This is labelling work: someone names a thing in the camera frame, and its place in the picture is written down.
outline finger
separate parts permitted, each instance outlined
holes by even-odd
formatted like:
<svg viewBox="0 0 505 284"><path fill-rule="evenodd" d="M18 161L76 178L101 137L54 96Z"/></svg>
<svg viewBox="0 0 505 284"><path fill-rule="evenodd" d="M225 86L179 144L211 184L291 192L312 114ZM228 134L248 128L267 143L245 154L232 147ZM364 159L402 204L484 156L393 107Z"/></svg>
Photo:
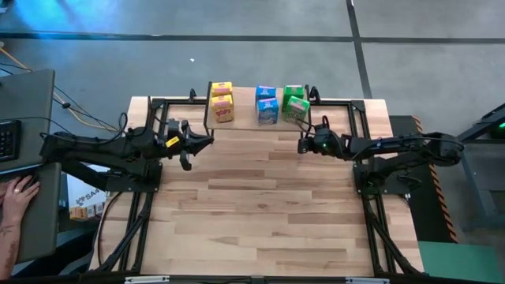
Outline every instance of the finger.
<svg viewBox="0 0 505 284"><path fill-rule="evenodd" d="M28 196L30 195L30 193L32 193L34 190L36 190L37 188L40 187L40 181L37 181L35 184L33 184L32 186L30 186L29 188L25 189L21 195L22 196Z"/></svg>
<svg viewBox="0 0 505 284"><path fill-rule="evenodd" d="M30 200L32 200L32 198L37 195L37 193L39 193L39 189L40 187L36 187L35 190L33 190L32 192L30 192L30 194L28 194L26 196L26 198L28 199L28 202L30 202Z"/></svg>
<svg viewBox="0 0 505 284"><path fill-rule="evenodd" d="M17 189L20 189L20 190L23 190L23 189L24 189L24 186L25 186L26 184L28 184L28 182L29 182L29 181L31 181L31 179L32 179L32 176L29 176L29 175L28 175L28 176L26 176L26 177L24 177L24 178L23 178L23 179L22 179L22 180L21 180L21 181L20 181L20 182L16 185L16 188L17 188Z"/></svg>
<svg viewBox="0 0 505 284"><path fill-rule="evenodd" d="M9 186L7 187L7 195L13 194L14 189L21 177L16 177L12 181L9 182Z"/></svg>

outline wooden tabletop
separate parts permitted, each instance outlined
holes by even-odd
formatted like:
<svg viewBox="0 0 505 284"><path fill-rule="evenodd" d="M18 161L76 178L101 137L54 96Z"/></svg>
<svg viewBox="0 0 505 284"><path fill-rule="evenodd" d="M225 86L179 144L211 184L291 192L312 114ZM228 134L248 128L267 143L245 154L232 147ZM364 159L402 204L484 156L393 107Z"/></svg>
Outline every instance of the wooden tabletop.
<svg viewBox="0 0 505 284"><path fill-rule="evenodd" d="M304 99L308 100L307 91L304 89ZM282 119L281 109L284 90L278 88L275 90L275 96L279 102L279 118L273 125L259 125L256 113L256 89L234 87L234 120L230 122L219 123L214 119L212 109L209 107L207 112L207 127L209 129L242 129L242 130L260 130L260 131L300 131L300 126L289 123ZM309 121L309 114L305 115L304 121Z"/></svg>
<svg viewBox="0 0 505 284"><path fill-rule="evenodd" d="M385 101L368 99L365 106L372 138L391 136ZM146 108L145 97L132 98L130 127L144 125ZM343 107L312 108L313 123L322 115L328 116L338 134L350 133ZM193 131L204 133L204 106L171 106L169 117L187 119ZM216 130L214 144L192 158L192 171L185 172L178 159L163 159L142 273L371 276L352 164L312 153L299 155L299 135ZM132 194L123 194L110 209L103 226L104 258L125 233L131 198ZM406 201L383 198L393 241L422 271ZM377 242L385 268L383 245ZM136 247L135 238L129 265Z"/></svg>

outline blue box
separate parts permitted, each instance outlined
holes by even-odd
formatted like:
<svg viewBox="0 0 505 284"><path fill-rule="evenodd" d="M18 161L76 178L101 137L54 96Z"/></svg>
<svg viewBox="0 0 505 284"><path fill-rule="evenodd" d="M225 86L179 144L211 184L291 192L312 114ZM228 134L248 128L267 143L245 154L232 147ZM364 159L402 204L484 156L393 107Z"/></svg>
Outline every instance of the blue box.
<svg viewBox="0 0 505 284"><path fill-rule="evenodd" d="M277 123L279 116L279 103L276 98L259 100L256 105L256 114L259 125L272 125Z"/></svg>
<svg viewBox="0 0 505 284"><path fill-rule="evenodd" d="M265 86L256 86L256 102L260 99L272 99L275 98L275 88L274 87L265 87Z"/></svg>

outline gray concrete floor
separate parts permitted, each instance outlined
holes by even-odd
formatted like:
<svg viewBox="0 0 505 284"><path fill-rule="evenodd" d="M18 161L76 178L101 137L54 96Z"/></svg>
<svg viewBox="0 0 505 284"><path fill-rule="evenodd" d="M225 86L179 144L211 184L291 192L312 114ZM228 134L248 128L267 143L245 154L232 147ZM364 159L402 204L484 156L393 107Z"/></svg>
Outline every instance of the gray concrete floor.
<svg viewBox="0 0 505 284"><path fill-rule="evenodd" d="M505 2L500 0L354 0L354 5L361 36L505 37ZM352 35L345 0L24 0L14 1L0 16L0 28L207 36ZM28 67L55 69L57 86L87 111L113 124L127 110L132 95L187 95L190 88L204 94L209 80L244 86L311 84L325 97L363 98L352 43L5 42L6 49ZM505 45L366 43L363 50L373 98L386 99L390 114L419 116L426 131L457 135L505 103ZM5 57L0 62L11 63ZM80 135L110 135L84 127L61 109L54 110L53 119ZM495 247L505 271L505 230L462 231L474 218L475 200L460 166L439 169L439 174L460 241Z"/></svg>

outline keyboard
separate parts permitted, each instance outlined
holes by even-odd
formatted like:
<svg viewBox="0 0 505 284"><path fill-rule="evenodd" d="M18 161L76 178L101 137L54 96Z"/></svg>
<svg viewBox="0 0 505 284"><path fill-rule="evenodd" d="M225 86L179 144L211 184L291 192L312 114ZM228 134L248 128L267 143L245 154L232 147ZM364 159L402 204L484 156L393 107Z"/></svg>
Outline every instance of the keyboard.
<svg viewBox="0 0 505 284"><path fill-rule="evenodd" d="M21 121L0 122L0 163L17 159L20 142Z"/></svg>

